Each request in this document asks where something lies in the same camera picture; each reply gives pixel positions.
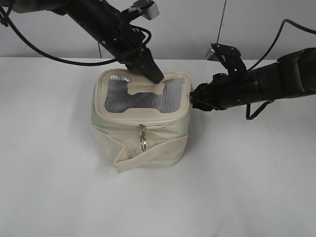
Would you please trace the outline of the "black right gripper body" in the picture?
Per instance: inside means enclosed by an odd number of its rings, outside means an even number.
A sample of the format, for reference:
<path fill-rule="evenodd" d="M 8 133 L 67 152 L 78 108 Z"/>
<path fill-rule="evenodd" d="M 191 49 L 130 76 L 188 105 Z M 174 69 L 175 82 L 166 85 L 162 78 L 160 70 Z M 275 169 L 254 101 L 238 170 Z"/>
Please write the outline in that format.
<path fill-rule="evenodd" d="M 217 73 L 210 83 L 201 83 L 190 93 L 194 109 L 223 111 L 235 106 L 234 75 Z"/>

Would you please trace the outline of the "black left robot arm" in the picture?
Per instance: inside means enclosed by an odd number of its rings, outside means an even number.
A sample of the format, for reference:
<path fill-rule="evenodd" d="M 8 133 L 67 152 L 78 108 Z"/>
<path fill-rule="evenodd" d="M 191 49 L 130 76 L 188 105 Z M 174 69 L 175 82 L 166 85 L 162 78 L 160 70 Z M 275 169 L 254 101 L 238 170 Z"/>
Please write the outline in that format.
<path fill-rule="evenodd" d="M 39 50 L 26 40 L 9 19 L 12 11 L 29 13 L 45 10 L 58 15 L 69 15 L 114 57 L 112 60 L 100 63 L 86 63 L 86 66 L 119 62 L 130 72 L 144 76 L 155 84 L 160 83 L 164 78 L 153 60 L 151 51 L 146 47 L 151 39 L 151 32 L 131 25 L 131 21 L 141 16 L 147 20 L 159 16 L 157 4 L 153 0 L 137 0 L 123 11 L 114 8 L 106 0 L 2 0 L 0 2 L 0 22 L 10 26 L 30 48 L 52 60 L 79 65 L 78 62 L 65 61 Z"/>

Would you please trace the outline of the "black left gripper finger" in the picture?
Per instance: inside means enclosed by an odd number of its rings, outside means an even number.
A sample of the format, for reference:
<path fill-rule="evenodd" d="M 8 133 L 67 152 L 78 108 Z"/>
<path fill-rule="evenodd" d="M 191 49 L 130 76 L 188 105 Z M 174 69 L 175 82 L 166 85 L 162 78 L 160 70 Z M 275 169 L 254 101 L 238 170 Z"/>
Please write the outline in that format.
<path fill-rule="evenodd" d="M 139 52 L 139 55 L 133 62 L 133 66 L 141 75 L 155 84 L 160 83 L 164 79 L 164 75 L 155 63 L 149 49 L 142 49 Z"/>

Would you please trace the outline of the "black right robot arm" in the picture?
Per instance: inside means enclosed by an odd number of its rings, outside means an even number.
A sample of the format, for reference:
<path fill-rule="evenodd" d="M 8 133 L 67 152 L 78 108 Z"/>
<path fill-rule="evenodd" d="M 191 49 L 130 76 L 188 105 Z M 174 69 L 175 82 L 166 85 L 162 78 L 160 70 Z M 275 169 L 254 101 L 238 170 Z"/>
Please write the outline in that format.
<path fill-rule="evenodd" d="M 315 93 L 316 50 L 307 48 L 257 69 L 217 74 L 191 92 L 190 99 L 194 108 L 212 111 Z"/>

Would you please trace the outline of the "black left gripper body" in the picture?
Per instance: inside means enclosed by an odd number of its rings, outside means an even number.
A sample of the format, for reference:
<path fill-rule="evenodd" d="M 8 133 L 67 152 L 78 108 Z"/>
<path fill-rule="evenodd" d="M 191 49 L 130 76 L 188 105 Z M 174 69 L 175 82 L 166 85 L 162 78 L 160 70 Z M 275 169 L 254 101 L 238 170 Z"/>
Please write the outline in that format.
<path fill-rule="evenodd" d="M 119 62 L 128 69 L 148 69 L 151 66 L 151 51 L 147 48 L 150 40 L 151 32 L 145 28 L 131 25 L 120 17 L 102 17 L 97 20 L 97 41 L 114 59 L 97 65 Z"/>

